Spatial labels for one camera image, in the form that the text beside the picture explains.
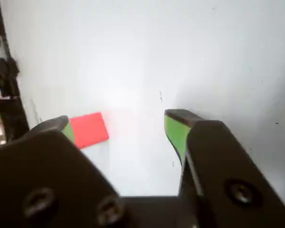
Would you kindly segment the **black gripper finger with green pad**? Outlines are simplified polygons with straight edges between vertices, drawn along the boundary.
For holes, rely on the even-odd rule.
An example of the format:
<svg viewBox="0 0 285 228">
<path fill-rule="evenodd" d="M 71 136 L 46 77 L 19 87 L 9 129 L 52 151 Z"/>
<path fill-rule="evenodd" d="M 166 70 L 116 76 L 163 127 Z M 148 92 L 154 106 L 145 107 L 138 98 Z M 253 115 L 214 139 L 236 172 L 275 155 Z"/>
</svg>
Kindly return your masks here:
<svg viewBox="0 0 285 228">
<path fill-rule="evenodd" d="M 165 134 L 195 188 L 199 228 L 285 228 L 285 205 L 229 128 L 167 109 Z"/>
<path fill-rule="evenodd" d="M 102 172 L 59 130 L 0 146 L 0 228 L 129 228 Z"/>
</svg>

